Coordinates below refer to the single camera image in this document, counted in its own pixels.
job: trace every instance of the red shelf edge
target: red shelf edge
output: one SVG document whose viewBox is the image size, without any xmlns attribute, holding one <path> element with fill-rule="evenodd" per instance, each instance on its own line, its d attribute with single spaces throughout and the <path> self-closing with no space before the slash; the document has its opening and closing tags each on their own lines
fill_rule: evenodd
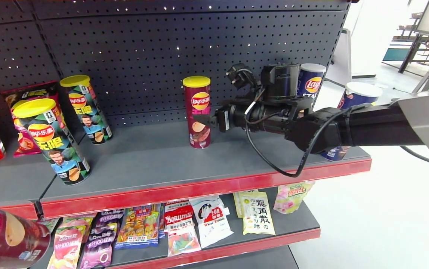
<svg viewBox="0 0 429 269">
<path fill-rule="evenodd" d="M 35 204 L 33 203 L 0 206 L 0 209 L 28 220 L 38 219 L 37 211 L 35 210 Z"/>
<path fill-rule="evenodd" d="M 110 269 L 135 269 L 135 268 L 151 268 L 151 269 L 166 269 L 180 265 L 204 262 L 207 260 L 219 259 L 223 257 L 240 255 L 248 252 L 264 250 L 273 247 L 281 247 L 292 243 L 297 243 L 309 239 L 319 238 L 321 229 L 316 228 L 304 232 L 279 235 L 261 240 L 245 242 L 240 244 L 228 245 L 226 247 L 217 247 L 213 249 L 201 250 L 189 254 L 182 254 L 173 257 L 148 260 L 146 262 L 136 262 L 133 264 L 113 266 Z"/>
<path fill-rule="evenodd" d="M 372 159 L 370 158 L 343 163 L 332 162 L 328 165 L 305 168 L 300 177 L 296 178 L 286 177 L 274 171 L 265 174 L 231 177 L 156 189 L 141 189 L 58 201 L 42 201 L 41 204 L 46 218 L 57 218 L 141 206 L 148 203 L 162 203 L 184 198 L 229 194 L 249 189 L 263 189 L 306 180 L 347 176 L 369 171 L 371 163 Z"/>
</svg>

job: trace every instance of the white lid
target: white lid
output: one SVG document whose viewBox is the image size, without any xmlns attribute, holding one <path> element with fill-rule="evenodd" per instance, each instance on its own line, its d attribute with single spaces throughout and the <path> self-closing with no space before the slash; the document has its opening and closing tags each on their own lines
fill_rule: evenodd
<svg viewBox="0 0 429 269">
<path fill-rule="evenodd" d="M 355 93 L 365 97 L 380 97 L 382 95 L 382 89 L 365 82 L 348 82 L 346 84 L 346 90 L 349 93 Z"/>
<path fill-rule="evenodd" d="M 319 64 L 302 64 L 301 69 L 309 72 L 321 72 L 321 73 L 324 73 L 326 71 L 326 67 Z"/>
</svg>

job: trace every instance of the blue chip can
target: blue chip can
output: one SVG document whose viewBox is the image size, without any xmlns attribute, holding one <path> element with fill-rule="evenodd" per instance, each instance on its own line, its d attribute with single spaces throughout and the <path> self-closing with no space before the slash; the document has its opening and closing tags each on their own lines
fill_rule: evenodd
<svg viewBox="0 0 429 269">
<path fill-rule="evenodd" d="M 316 97 L 326 67 L 318 64 L 302 64 L 298 78 L 298 96 Z"/>
<path fill-rule="evenodd" d="M 374 85 L 364 82 L 349 82 L 346 90 L 339 101 L 337 108 L 348 109 L 355 105 L 364 103 L 375 104 L 375 101 L 382 95 L 382 90 Z M 349 150 L 349 146 L 337 146 L 328 152 L 321 153 L 321 156 L 330 161 L 340 161 Z"/>
</svg>

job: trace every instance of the white wall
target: white wall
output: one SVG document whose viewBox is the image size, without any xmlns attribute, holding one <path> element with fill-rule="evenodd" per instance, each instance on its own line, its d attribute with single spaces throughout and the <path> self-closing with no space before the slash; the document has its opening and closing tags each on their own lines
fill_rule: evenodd
<svg viewBox="0 0 429 269">
<path fill-rule="evenodd" d="M 408 0 L 361 0 L 352 4 L 344 28 L 351 30 L 352 75 L 376 75 L 405 20 Z"/>
</svg>

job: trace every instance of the lay's chip can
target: lay's chip can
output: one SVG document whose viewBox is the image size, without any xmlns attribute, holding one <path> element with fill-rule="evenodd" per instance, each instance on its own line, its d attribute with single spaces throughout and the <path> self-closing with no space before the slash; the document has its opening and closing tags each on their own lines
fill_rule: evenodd
<svg viewBox="0 0 429 269">
<path fill-rule="evenodd" d="M 375 101 L 382 95 L 382 90 L 374 85 L 364 82 L 348 82 L 346 90 L 339 101 L 337 108 L 348 109 L 355 105 L 371 103 L 375 105 Z M 340 161 L 348 152 L 350 146 L 337 146 L 327 152 L 321 153 L 321 156 L 330 161 Z"/>
<path fill-rule="evenodd" d="M 69 88 L 68 98 L 90 141 L 100 145 L 112 139 L 112 130 L 98 105 L 90 77 L 73 75 L 62 79 L 60 85 Z"/>
<path fill-rule="evenodd" d="M 186 119 L 188 121 L 189 144 L 193 148 L 206 148 L 211 143 L 209 126 L 194 120 L 193 115 L 209 115 L 211 80 L 200 75 L 183 80 L 185 91 Z"/>
<path fill-rule="evenodd" d="M 298 96 L 316 97 L 326 67 L 318 64 L 302 64 L 298 78 Z"/>
<path fill-rule="evenodd" d="M 53 99 L 25 102 L 16 107 L 13 114 L 27 129 L 65 185 L 80 183 L 88 177 L 90 166 L 80 155 Z"/>
</svg>

